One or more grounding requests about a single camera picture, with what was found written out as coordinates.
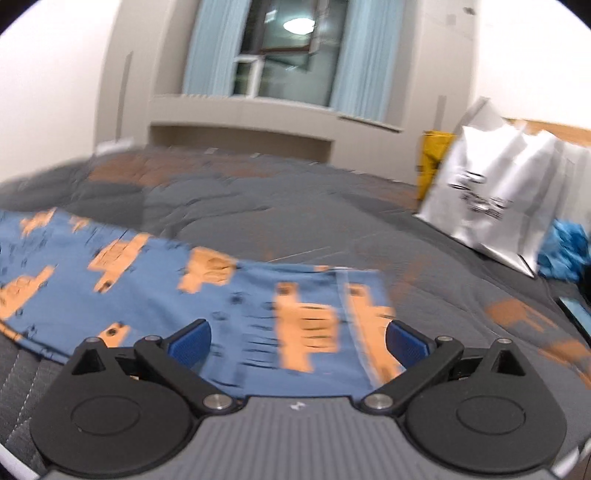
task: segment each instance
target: window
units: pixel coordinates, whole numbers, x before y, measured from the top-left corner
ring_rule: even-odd
[[[347,0],[252,0],[233,92],[328,106]]]

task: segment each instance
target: patterned fabric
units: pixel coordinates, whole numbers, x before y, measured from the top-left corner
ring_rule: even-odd
[[[84,338],[132,346],[196,319],[200,375],[235,397],[361,398],[401,373],[376,271],[237,261],[55,209],[0,213],[0,330],[64,363]]]

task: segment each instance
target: light blue curtain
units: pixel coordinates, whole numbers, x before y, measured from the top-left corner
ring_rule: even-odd
[[[405,0],[349,0],[345,36],[330,100],[335,110],[384,121],[404,3]]]
[[[231,95],[250,0],[202,0],[195,22],[183,93]]]

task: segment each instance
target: bed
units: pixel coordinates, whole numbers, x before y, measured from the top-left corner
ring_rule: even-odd
[[[576,286],[458,244],[413,217],[414,198],[413,186],[358,171],[215,148],[113,153],[0,186],[3,210],[58,207],[241,259],[380,270],[396,318],[425,335],[476,348],[513,339],[566,415],[558,459],[573,463],[591,434],[591,352],[554,299],[579,299]],[[29,422],[61,365],[0,344],[0,443],[43,473]]]

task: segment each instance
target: wooden headboard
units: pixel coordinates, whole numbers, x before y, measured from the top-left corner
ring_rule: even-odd
[[[510,122],[515,122],[514,119],[507,119]],[[584,147],[591,147],[591,130],[584,128],[570,127],[568,125],[550,124],[548,122],[538,122],[536,120],[524,120],[527,122],[526,132],[529,134],[536,134],[541,130],[546,130],[551,134],[556,135],[559,139],[566,142],[582,145]]]

